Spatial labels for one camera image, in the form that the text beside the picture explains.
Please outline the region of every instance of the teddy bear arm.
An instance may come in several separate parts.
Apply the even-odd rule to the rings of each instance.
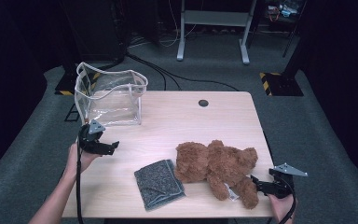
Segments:
[[[207,180],[214,197],[220,201],[223,201],[229,197],[226,185],[217,176],[208,175]]]
[[[257,187],[251,178],[246,176],[235,188],[241,196],[243,205],[247,209],[253,209],[257,206]]]

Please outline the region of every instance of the brown teddy bear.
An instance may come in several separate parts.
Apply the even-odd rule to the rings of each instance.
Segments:
[[[207,179],[213,195],[221,201],[229,197],[226,183],[236,190],[247,209],[258,204],[256,185],[247,176],[257,162],[257,152],[253,147],[240,150],[213,140],[207,147],[201,143],[186,142],[176,150],[174,173],[182,182]]]

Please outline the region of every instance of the clear plastic bag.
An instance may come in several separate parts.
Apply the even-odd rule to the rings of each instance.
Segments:
[[[82,123],[103,126],[141,124],[141,97],[147,78],[132,70],[106,72],[81,63],[77,69],[75,103]]]

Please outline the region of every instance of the black device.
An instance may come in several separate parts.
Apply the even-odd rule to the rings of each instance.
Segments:
[[[277,198],[282,199],[290,194],[293,194],[293,204],[286,216],[281,220],[281,223],[285,223],[296,209],[296,194],[295,194],[295,183],[293,182],[293,175],[308,176],[300,170],[297,170],[293,166],[287,163],[280,166],[275,166],[273,169],[269,169],[268,173],[274,177],[274,180],[270,182],[264,182],[258,180],[256,177],[251,175],[253,182],[257,187],[257,191],[267,194],[275,195]]]
[[[92,120],[90,124],[83,125],[78,135],[79,146],[88,153],[113,155],[119,142],[115,142],[112,145],[100,143],[99,139],[104,130],[104,126],[95,120]]]

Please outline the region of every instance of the gray towel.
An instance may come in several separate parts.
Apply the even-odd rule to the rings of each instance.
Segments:
[[[146,211],[186,196],[182,183],[173,174],[171,160],[147,165],[135,171],[135,177]]]

